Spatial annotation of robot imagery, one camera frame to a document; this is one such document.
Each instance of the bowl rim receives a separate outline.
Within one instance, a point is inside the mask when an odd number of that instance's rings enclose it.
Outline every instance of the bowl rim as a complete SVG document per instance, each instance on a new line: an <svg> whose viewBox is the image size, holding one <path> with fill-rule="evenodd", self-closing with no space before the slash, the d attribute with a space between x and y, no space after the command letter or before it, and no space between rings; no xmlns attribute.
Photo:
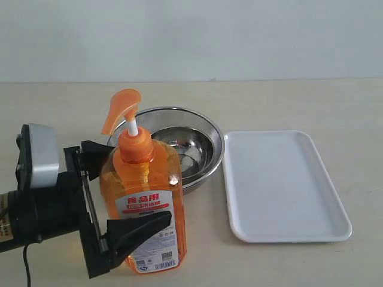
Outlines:
<svg viewBox="0 0 383 287"><path fill-rule="evenodd" d="M204 174L203 176L201 176L200 178L196 179L195 181L192 181L192 182L189 182L188 184L185 184L183 185L183 189L186 189L186 188L190 188L202 181L204 181L207 177L209 177L210 175L212 175L218 168L218 166L221 164L222 162L222 158L223 158L223 155L224 155L224 152L225 152L225 141L224 141L224 137L223 137L223 134L222 134L222 131L220 130L220 128L212 121L210 120L210 118L208 118L206 115L203 115L201 114L200 112L196 112L192 109L188 109L188 108L182 108L180 106L157 106L157 107L154 107L154 108L148 108L148 109L143 109L142 111L139 111L136 113L136 117L139 116L139 115L143 115L143 114L146 114L148 112L153 112L153 111L161 111L161 110L176 110L176 111L184 111L184 112L189 112L191 114L194 114L194 115L197 115L201 118L203 118L204 120L206 120L208 123L210 123L210 125L213 126L213 128L217 131L219 137L220 137L220 140L221 140L221 154L217 160L217 162L211 167L211 170L209 170L209 172L207 172L206 174ZM122 126L123 124L125 123L125 120L122 120L121 123L119 123L117 125L117 127L115 128L115 130L117 130L120 126Z"/></svg>

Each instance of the pump dispenser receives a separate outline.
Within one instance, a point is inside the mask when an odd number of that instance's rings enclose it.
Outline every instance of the pump dispenser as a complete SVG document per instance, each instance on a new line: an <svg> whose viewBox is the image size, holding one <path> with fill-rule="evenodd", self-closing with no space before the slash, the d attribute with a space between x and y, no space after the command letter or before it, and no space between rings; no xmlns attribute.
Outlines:
<svg viewBox="0 0 383 287"><path fill-rule="evenodd" d="M178 267L186 254L182 176L176 150L152 140L137 127L141 95L125 89L111 99L102 133L112 135L122 117L127 129L118 138L100 174L101 194L111 219L136 218L161 211L172 213L171 224L139 246L126 262L138 273Z"/></svg>

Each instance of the orange pump head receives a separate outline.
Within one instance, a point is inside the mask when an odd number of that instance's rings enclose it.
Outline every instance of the orange pump head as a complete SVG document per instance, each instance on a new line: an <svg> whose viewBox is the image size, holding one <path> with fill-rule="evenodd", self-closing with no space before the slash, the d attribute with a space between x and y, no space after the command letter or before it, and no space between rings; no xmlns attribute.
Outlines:
<svg viewBox="0 0 383 287"><path fill-rule="evenodd" d="M113 135L121 118L126 120L127 130L118 137L121 159L128 163L148 161L153 153L150 133L143 127L137 127L135 115L141 101L139 91L127 88L115 94L110 103L110 110L101 133Z"/></svg>

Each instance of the white pump tube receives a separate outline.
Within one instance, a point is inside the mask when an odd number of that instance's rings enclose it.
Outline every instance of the white pump tube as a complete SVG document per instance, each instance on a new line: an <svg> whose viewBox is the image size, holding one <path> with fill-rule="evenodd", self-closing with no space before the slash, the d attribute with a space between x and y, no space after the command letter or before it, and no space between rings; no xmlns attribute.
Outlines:
<svg viewBox="0 0 383 287"><path fill-rule="evenodd" d="M136 136L136 135L138 135L136 119L134 119L132 121L126 121L126 125L127 125L127 132L129 134L129 136Z"/></svg>

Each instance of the pump nozzle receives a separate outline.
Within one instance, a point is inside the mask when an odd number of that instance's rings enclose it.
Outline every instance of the pump nozzle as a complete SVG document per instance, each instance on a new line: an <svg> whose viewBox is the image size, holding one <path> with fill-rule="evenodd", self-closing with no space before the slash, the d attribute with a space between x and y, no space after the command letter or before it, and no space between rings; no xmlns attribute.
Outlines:
<svg viewBox="0 0 383 287"><path fill-rule="evenodd" d="M126 88L116 93L110 101L109 114L101 133L104 135L113 135L119 121L124 117L129 135L136 136L138 129L135 115L138 110L137 105L140 101L141 94L137 90Z"/></svg>

